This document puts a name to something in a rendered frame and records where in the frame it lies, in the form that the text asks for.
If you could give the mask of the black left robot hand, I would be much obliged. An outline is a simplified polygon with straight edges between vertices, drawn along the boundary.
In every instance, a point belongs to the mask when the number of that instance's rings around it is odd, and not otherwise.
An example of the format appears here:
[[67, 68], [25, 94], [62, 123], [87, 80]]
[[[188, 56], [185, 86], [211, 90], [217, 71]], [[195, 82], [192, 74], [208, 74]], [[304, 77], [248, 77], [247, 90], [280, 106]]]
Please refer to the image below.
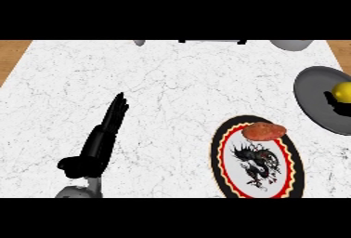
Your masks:
[[109, 104], [102, 124], [98, 125], [87, 137], [78, 156], [64, 158], [58, 168], [65, 171], [70, 179], [99, 178], [108, 168], [115, 139], [129, 109], [124, 93], [115, 96]]

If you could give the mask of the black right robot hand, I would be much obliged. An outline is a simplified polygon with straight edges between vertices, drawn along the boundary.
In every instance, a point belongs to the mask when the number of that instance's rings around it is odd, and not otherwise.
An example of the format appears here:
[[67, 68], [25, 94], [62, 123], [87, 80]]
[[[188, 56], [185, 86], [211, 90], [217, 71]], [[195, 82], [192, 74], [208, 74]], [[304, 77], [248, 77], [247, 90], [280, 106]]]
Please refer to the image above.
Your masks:
[[328, 104], [334, 108], [334, 112], [338, 115], [351, 117], [351, 103], [338, 102], [329, 91], [325, 91], [323, 94], [326, 97]]

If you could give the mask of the yellow lemon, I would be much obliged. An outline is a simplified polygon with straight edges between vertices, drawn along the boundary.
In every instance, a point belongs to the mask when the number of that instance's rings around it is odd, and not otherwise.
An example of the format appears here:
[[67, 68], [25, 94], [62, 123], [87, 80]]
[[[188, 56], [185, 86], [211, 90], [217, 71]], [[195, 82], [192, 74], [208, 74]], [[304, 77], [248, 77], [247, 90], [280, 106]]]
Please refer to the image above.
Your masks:
[[351, 82], [341, 82], [332, 88], [332, 95], [338, 102], [351, 103]]

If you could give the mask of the dark grey plate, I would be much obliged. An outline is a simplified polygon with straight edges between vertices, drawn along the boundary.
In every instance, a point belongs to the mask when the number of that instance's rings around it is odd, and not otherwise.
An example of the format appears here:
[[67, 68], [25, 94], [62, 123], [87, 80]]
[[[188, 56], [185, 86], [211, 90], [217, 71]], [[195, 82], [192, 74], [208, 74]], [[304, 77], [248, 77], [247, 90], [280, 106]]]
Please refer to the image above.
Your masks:
[[351, 76], [342, 71], [325, 66], [308, 67], [297, 76], [294, 94], [311, 121], [331, 132], [351, 136], [351, 116], [336, 114], [325, 95], [342, 82], [351, 82]]

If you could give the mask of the oval plate with dragon print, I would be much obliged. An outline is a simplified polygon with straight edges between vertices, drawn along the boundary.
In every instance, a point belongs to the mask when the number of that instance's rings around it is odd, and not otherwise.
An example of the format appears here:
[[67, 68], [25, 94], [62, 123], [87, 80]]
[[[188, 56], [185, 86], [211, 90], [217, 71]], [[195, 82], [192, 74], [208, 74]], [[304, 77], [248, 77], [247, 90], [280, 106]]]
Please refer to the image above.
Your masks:
[[254, 115], [230, 118], [219, 127], [210, 149], [211, 170], [227, 198], [301, 198], [303, 160], [288, 137], [252, 141], [244, 130], [258, 122]]

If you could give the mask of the grey rounded bowl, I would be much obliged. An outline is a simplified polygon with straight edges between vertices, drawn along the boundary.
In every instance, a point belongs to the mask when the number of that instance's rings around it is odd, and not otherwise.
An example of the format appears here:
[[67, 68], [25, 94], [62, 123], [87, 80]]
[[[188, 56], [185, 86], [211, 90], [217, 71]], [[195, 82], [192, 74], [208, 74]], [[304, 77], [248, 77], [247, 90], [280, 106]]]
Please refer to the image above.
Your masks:
[[272, 40], [270, 43], [282, 50], [303, 51], [308, 48], [311, 40]]

